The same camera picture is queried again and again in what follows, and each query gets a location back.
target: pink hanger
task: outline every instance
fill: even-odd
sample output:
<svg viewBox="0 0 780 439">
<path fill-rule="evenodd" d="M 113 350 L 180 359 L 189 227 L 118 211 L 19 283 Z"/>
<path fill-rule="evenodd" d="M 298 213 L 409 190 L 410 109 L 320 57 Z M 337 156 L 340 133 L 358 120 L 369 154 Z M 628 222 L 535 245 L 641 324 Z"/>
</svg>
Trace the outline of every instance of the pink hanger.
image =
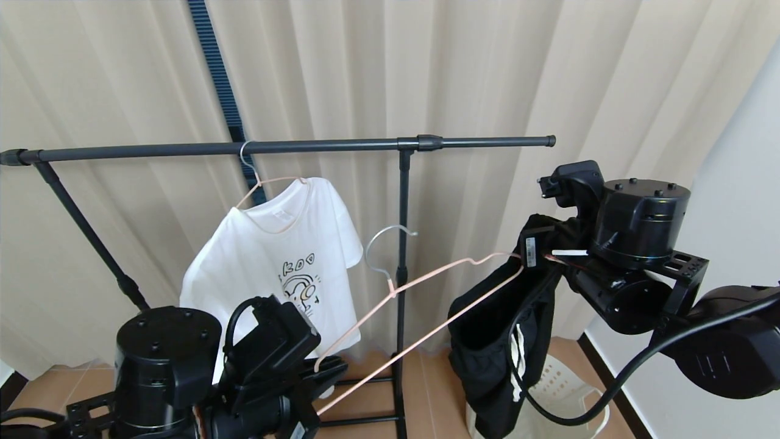
<svg viewBox="0 0 780 439">
<path fill-rule="evenodd" d="M 250 165 L 246 162 L 246 160 L 243 159 L 243 149 L 246 146 L 246 144 L 250 143 L 251 141 L 245 141 L 243 145 L 241 145 L 241 149 L 239 150 L 239 158 L 241 159 L 241 163 L 245 164 L 247 167 L 251 168 L 254 171 L 254 178 L 257 180 L 257 184 L 254 185 L 249 190 L 249 193 L 244 195 L 244 198 L 241 198 L 241 201 L 239 204 L 236 205 L 236 207 L 239 207 L 242 205 L 259 187 L 262 187 L 265 183 L 271 183 L 272 181 L 280 181 L 280 180 L 300 180 L 301 183 L 307 184 L 306 179 L 303 177 L 279 177 L 279 178 L 271 178 L 269 180 L 260 180 L 260 175 L 257 174 L 257 169 L 255 169 L 254 166 Z"/>
<path fill-rule="evenodd" d="M 419 284 L 420 282 L 423 282 L 423 281 L 425 281 L 425 280 L 431 279 L 433 276 L 436 276 L 436 275 L 437 275 L 437 274 L 439 274 L 439 273 L 442 273 L 442 272 L 444 272 L 444 271 L 446 271 L 446 270 L 448 270 L 448 269 L 451 269 L 451 268 L 452 268 L 452 267 L 454 267 L 454 266 L 460 265 L 460 264 L 462 264 L 462 263 L 465 263 L 465 262 L 468 262 L 468 263 L 470 263 L 471 265 L 478 266 L 478 265 L 480 265 L 481 263 L 483 263 L 483 262 L 486 262 L 486 261 L 488 261 L 489 259 L 491 259 L 491 258 L 493 258 L 493 257 L 495 257 L 495 256 L 510 256 L 510 257 L 513 257 L 513 258 L 518 258 L 518 259 L 520 259 L 520 256 L 519 256 L 519 255 L 517 255 L 517 254 L 515 254 L 515 253 L 504 253 L 504 252 L 496 252 L 496 253 L 491 253 L 490 255 L 488 255 L 488 256 L 485 256 L 484 258 L 482 258 L 482 259 L 480 259 L 480 260 L 478 260 L 478 261 L 475 261 L 475 260 L 474 260 L 474 259 L 472 259 L 472 258 L 464 258 L 464 259 L 459 259 L 459 260 L 457 260 L 457 261 L 455 261 L 455 262 L 450 262 L 449 264 L 447 264 L 447 265 L 445 265 L 445 266 L 443 266 L 443 267 L 437 268 L 437 269 L 435 269 L 435 270 L 431 271 L 431 272 L 430 272 L 430 273 L 428 273 L 428 274 L 425 274 L 425 275 L 423 275 L 423 276 L 421 276 L 421 277 L 418 277 L 418 278 L 416 278 L 415 280 L 413 280 L 412 282 L 409 282 L 408 284 L 406 284 L 406 285 L 403 285 L 402 287 L 396 288 L 396 287 L 395 287 L 395 285 L 393 284 L 392 278 L 390 277 L 390 273 L 388 273 L 388 272 L 387 272 L 386 270 L 384 270 L 384 269 L 379 269 L 379 268 L 376 268 L 376 267 L 372 266 L 372 265 L 370 264 L 370 262 L 369 262 L 369 258 L 368 258 L 368 255 L 369 255 L 369 250 L 371 249 L 371 245 L 374 243 L 374 241 L 377 239 L 377 237 L 379 237 L 379 235 L 383 234 L 383 233 L 384 233 L 384 232 L 386 232 L 387 230 L 391 230 L 391 229 L 401 229 L 401 230 L 403 230 L 404 232 L 408 233 L 408 234 L 409 234 L 409 235 L 411 235 L 411 236 L 416 236 L 416 235 L 417 235 L 417 233 L 416 233 L 416 232 L 412 232 L 412 231 L 410 231 L 409 229 L 407 229 L 407 228 L 406 228 L 406 227 L 404 227 L 404 226 L 400 226 L 400 225 L 397 225 L 397 226 L 390 226 L 390 227 L 386 227 L 386 228 L 384 228 L 384 229 L 380 230 L 380 231 L 379 231 L 379 233 L 377 233 L 376 235 L 374 235 L 374 237 L 373 237 L 373 238 L 371 238 L 371 241 L 369 241 L 368 245 L 366 246 L 366 264 L 367 264 L 367 265 L 368 265 L 368 266 L 369 266 L 369 267 L 370 267 L 372 270 L 374 270 L 374 271 L 378 271 L 378 272 L 381 272 L 381 273 L 384 273 L 384 274 L 385 274 L 385 276 L 386 276 L 386 277 L 387 277 L 387 279 L 388 279 L 388 288 L 389 288 L 389 290 L 390 290 L 390 293 L 389 293 L 387 296 L 385 296 L 385 298 L 384 298 L 384 299 L 382 299 L 382 301 L 381 301 L 381 302 L 379 302 L 379 304 L 378 304 L 378 305 L 376 305 L 376 306 L 375 306 L 375 307 L 374 307 L 374 308 L 373 308 L 371 311 L 369 311 L 369 313 L 368 313 L 368 314 L 366 314 L 366 315 L 365 315 L 365 317 L 363 317 L 362 319 L 360 319 L 360 321 L 359 321 L 359 322 L 355 323 L 355 325 L 354 325 L 354 326 L 352 326 L 351 328 L 349 328 L 349 330 L 348 330 L 348 331 L 347 331 L 347 332 L 346 332 L 344 335 L 342 335 L 342 336 L 341 336 L 341 338 L 339 338 L 339 339 L 338 339 L 338 340 L 337 340 L 337 341 L 336 341 L 336 342 L 335 342 L 335 343 L 334 343 L 334 344 L 333 344 L 333 345 L 332 345 L 330 348 L 326 349 L 326 350 L 325 350 L 325 352 L 324 352 L 322 355 L 320 355 L 320 358 L 318 358 L 318 359 L 317 359 L 317 361 L 314 363 L 314 371 L 315 371 L 315 372 L 319 371 L 319 369 L 320 369 L 320 363 L 322 362 L 322 360 L 323 360 L 323 359 L 324 359 L 324 358 L 325 358 L 325 357 L 326 357 L 326 356 L 327 356 L 329 353 L 331 353 L 331 352 L 332 352 L 332 351 L 333 351 L 333 350 L 334 350 L 334 349 L 335 349 L 337 346 L 339 346 L 339 345 L 342 343 L 342 341 L 344 341 L 344 340 L 345 340 L 345 339 L 346 339 L 346 338 L 347 338 L 347 337 L 348 337 L 348 336 L 349 336 L 349 335 L 350 335 L 352 332 L 354 332 L 354 331 L 355 331 L 355 330 L 356 330 L 358 327 L 360 327 L 360 325 L 362 325 L 363 323 L 365 323 L 365 322 L 366 322 L 366 320 L 368 320 L 368 318 L 369 318 L 369 317 L 371 317 L 372 315 L 374 315 L 374 314 L 376 313 L 376 311 L 378 311 L 378 310 L 379 310 L 379 309 L 380 309 L 380 308 L 381 308 L 381 307 L 382 307 L 382 306 L 383 306 L 385 303 L 387 303 L 387 302 L 388 302 L 390 299 L 394 298 L 394 297 L 395 297 L 395 296 L 396 296 L 398 293 L 400 293 L 401 291 L 404 291 L 404 290 L 406 290 L 406 289 L 408 289 L 408 288 L 411 288 L 411 287 L 413 287 L 413 286 L 415 286 L 415 285 Z M 518 276 L 520 275 L 520 273 L 522 273 L 522 272 L 523 272 L 523 266 L 521 265 L 521 266 L 520 266 L 520 269 L 518 269 L 518 270 L 517 270 L 517 273 L 513 274 L 513 275 L 512 275 L 512 276 L 510 276 L 508 279 L 504 280 L 504 281 L 503 281 L 503 282 L 501 282 L 499 285 L 497 285 L 496 287 L 494 287 L 493 289 L 491 289 L 491 290 L 490 290 L 490 291 L 488 291 L 487 293 L 485 293 L 485 294 L 483 294 L 482 296 L 480 296 L 480 297 L 479 297 L 477 300 L 475 300 L 474 302 L 471 302 L 471 303 L 470 303 L 470 304 L 469 304 L 469 305 L 468 305 L 466 308 L 464 308 L 464 309 L 461 309 L 461 310 L 460 310 L 459 312 L 457 312 L 457 313 L 456 313 L 454 316 L 450 317 L 450 318 L 449 318 L 449 319 L 447 319 L 447 320 L 446 320 L 444 323 L 442 323 L 441 325 L 437 326 L 437 327 L 436 327 L 435 329 L 433 329 L 431 332 L 429 332 L 428 334 L 426 334 L 425 336 L 423 336 L 423 337 L 422 337 L 420 340 L 417 340 L 417 341 L 415 341 L 415 342 L 414 342 L 414 343 L 412 343 L 412 344 L 411 344 L 411 345 L 410 345 L 408 348 L 406 348 L 406 349 L 404 349 L 402 352 L 400 352 L 398 355 L 396 355 L 395 357 L 393 357 L 393 358 L 391 358 L 390 360 L 388 360 L 388 361 L 387 361 L 385 364 L 383 364 L 382 366 L 379 366 L 379 368 L 378 368 L 378 369 L 376 369 L 374 372 L 372 372 L 372 373 L 369 373 L 369 374 L 368 374 L 368 376 L 367 376 L 367 377 L 365 377 L 365 378 L 363 378 L 363 379 L 362 379 L 362 380 L 361 380 L 359 383 L 357 383 L 357 384 L 353 385 L 352 387 L 350 387 L 350 388 L 349 388 L 349 390 L 347 390 L 347 391 L 346 391 L 346 392 L 344 392 L 343 394 L 339 395 L 339 396 L 338 396 L 336 399 L 334 399 L 333 401 L 329 402 L 329 403 L 328 403 L 328 404 L 327 404 L 325 407 L 323 407 L 322 409 L 319 409 L 319 410 L 317 411 L 317 415 L 319 416 L 319 415 L 322 415 L 322 413 L 325 413 L 327 410 L 329 410 L 331 407 L 333 407 L 334 405 L 336 405 L 336 404 L 337 404 L 338 402 L 340 402 L 342 399 L 344 399 L 344 398 L 346 398 L 347 396 L 349 396 L 350 394 L 352 394 L 352 393 L 353 393 L 355 390 L 357 390 L 357 388 L 358 388 L 358 387 L 360 387 L 360 386 L 364 385 L 365 383 L 367 383 L 367 382 L 368 382 L 368 380 L 370 380 L 371 378 L 373 378 L 373 377 L 377 376 L 377 375 L 378 375 L 378 374 L 379 374 L 379 373 L 380 373 L 382 370 L 384 370 L 385 368 L 387 368 L 388 366 L 390 366 L 390 365 L 391 365 L 391 364 L 393 364 L 394 362 L 396 362 L 396 361 L 398 361 L 399 359 L 401 359 L 401 358 L 402 358 L 404 355 L 406 355 L 406 354 L 408 354 L 409 352 L 411 352 L 411 351 L 412 351 L 414 348 L 416 348 L 417 346 L 419 346 L 421 343 L 423 343 L 424 341 L 426 341 L 428 338 L 431 338 L 431 337 L 433 337 L 433 335 L 434 335 L 434 334 L 436 334 L 436 333 L 437 333 L 438 331 L 440 331 L 442 328 L 446 327 L 447 325 L 449 325 L 450 323 L 452 323 L 453 321 L 455 321 L 456 319 L 458 319 L 460 316 L 462 316 L 463 314 L 465 314 L 466 312 L 468 312 L 469 310 L 471 310 L 471 309 L 472 309 L 474 306 L 477 306 L 477 305 L 479 305 L 479 304 L 480 304 L 480 303 L 481 303 L 483 300 L 485 300 L 486 298 L 489 298 L 489 297 L 490 297 L 490 296 L 491 296 L 493 293 L 495 293 L 496 291 L 500 290 L 500 289 L 501 289 L 502 287 L 504 287 L 506 284 L 508 284 L 508 283 L 509 283 L 509 282 L 511 282 L 513 279 L 515 279 L 516 277 L 518 277 Z"/>
</svg>

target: t-shirt sleeve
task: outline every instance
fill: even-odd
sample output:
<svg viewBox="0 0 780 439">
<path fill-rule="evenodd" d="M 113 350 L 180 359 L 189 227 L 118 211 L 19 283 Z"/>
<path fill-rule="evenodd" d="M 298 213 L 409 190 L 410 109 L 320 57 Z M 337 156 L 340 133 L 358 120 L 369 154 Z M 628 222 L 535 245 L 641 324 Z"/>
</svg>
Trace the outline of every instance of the t-shirt sleeve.
<svg viewBox="0 0 780 439">
<path fill-rule="evenodd" d="M 363 244 L 360 243 L 360 237 L 357 236 L 357 230 L 349 217 L 349 211 L 346 209 L 344 201 L 336 192 L 335 187 L 328 182 L 328 189 L 331 192 L 333 201 L 333 210 L 336 215 L 336 223 L 339 225 L 339 237 L 341 238 L 342 250 L 344 251 L 344 262 L 346 268 L 357 265 L 363 258 Z"/>
</svg>

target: laundry basket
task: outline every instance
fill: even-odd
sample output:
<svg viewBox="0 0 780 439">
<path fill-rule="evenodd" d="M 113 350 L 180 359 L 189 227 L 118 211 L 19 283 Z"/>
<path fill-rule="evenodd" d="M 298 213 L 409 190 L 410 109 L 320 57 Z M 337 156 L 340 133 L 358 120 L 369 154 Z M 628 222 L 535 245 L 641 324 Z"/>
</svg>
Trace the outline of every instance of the laundry basket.
<svg viewBox="0 0 780 439">
<path fill-rule="evenodd" d="M 585 397 L 601 392 L 585 384 L 574 372 L 557 358 L 548 355 L 539 383 L 530 389 L 534 399 L 548 412 L 562 418 L 574 418 L 586 412 Z M 473 439 L 484 439 L 475 427 L 477 415 L 466 404 L 466 425 Z M 566 427 L 542 416 L 529 402 L 524 402 L 517 424 L 507 439 L 592 439 L 607 425 L 609 407 L 604 409 L 600 423 Z"/>
</svg>

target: curtain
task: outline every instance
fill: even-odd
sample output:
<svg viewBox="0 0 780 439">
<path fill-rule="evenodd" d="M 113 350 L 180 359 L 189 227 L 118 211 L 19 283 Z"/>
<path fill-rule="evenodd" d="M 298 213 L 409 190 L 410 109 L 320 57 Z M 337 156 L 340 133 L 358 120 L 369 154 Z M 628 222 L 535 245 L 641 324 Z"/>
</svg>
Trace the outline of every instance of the curtain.
<svg viewBox="0 0 780 439">
<path fill-rule="evenodd" d="M 252 140 L 556 134 L 552 148 L 442 150 L 412 158 L 410 275 L 511 251 L 533 212 L 565 218 L 536 179 L 599 162 L 608 179 L 689 184 L 778 37 L 773 1 L 208 2 Z M 256 156 L 265 178 L 328 178 L 367 241 L 396 223 L 396 153 Z M 269 195 L 283 187 L 272 186 Z M 396 243 L 376 260 L 392 272 Z M 493 269 L 464 266 L 407 294 L 406 336 Z M 386 294 L 350 274 L 358 314 Z M 593 317 L 561 286 L 557 335 Z M 364 338 L 393 349 L 395 309 Z M 429 344 L 435 347 L 446 334 Z"/>
<path fill-rule="evenodd" d="M 554 148 L 415 154 L 412 277 L 511 250 L 532 212 L 570 214 L 536 185 L 564 162 L 688 184 L 780 34 L 772 0 L 207 6 L 253 140 L 558 136 Z M 2 149 L 229 139 L 185 2 L 6 1 L 0 20 Z M 364 242 L 397 221 L 396 153 L 255 159 L 263 177 L 332 181 Z M 54 167 L 153 306 L 177 302 L 192 258 L 246 192 L 233 157 Z M 35 170 L 3 167 L 0 191 L 0 358 L 29 378 L 54 363 L 110 361 L 135 308 Z M 376 246 L 391 272 L 396 244 Z M 498 263 L 410 290 L 407 340 Z M 377 276 L 350 270 L 358 314 L 385 295 Z M 556 334 L 576 337 L 591 317 L 560 290 Z M 363 338 L 390 350 L 394 333 L 389 306 Z"/>
<path fill-rule="evenodd" d="M 229 141 L 185 2 L 3 2 L 2 149 Z M 152 306 L 246 192 L 232 157 L 58 162 Z M 0 170 L 0 358 L 33 379 L 113 362 L 137 311 L 32 167 Z"/>
</svg>

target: silver metal hook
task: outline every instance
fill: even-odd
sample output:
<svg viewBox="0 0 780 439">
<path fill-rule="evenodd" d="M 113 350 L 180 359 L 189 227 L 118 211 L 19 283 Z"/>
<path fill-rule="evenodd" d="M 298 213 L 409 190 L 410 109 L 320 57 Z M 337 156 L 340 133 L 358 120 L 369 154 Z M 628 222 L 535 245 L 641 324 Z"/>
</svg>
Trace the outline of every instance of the silver metal hook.
<svg viewBox="0 0 780 439">
<path fill-rule="evenodd" d="M 243 145 L 241 145 L 241 149 L 239 150 L 239 159 L 241 159 L 241 163 L 245 164 L 245 165 L 246 165 L 246 167 L 248 167 L 248 168 L 252 169 L 252 170 L 254 171 L 254 175 L 255 175 L 255 177 L 257 177 L 257 175 L 258 175 L 258 174 L 257 174 L 257 169 L 256 169 L 254 166 L 252 166 L 252 165 L 250 165 L 249 163 L 247 163 L 247 162 L 246 162 L 246 160 L 244 160 L 244 159 L 243 159 L 243 149 L 244 149 L 244 147 L 245 147 L 247 144 L 249 144 L 250 142 L 251 142 L 251 141 L 245 141 L 245 142 L 244 142 L 244 144 L 243 144 Z"/>
<path fill-rule="evenodd" d="M 374 265 L 371 264 L 371 258 L 369 258 L 369 254 L 371 253 L 371 246 L 374 245 L 374 241 L 377 240 L 377 238 L 382 235 L 384 232 L 392 229 L 400 229 L 406 232 L 409 236 L 417 236 L 417 232 L 412 232 L 411 230 L 407 229 L 406 227 L 402 226 L 401 224 L 396 224 L 394 226 L 387 226 L 382 230 L 379 230 L 377 234 L 374 235 L 374 237 L 371 238 L 370 241 L 368 241 L 368 245 L 366 245 L 366 251 L 365 251 L 365 258 L 366 258 L 366 265 L 368 268 L 372 269 L 373 271 L 384 273 L 385 277 L 388 278 L 388 280 L 392 281 L 392 277 L 390 277 L 390 273 L 386 269 L 377 268 Z"/>
</svg>

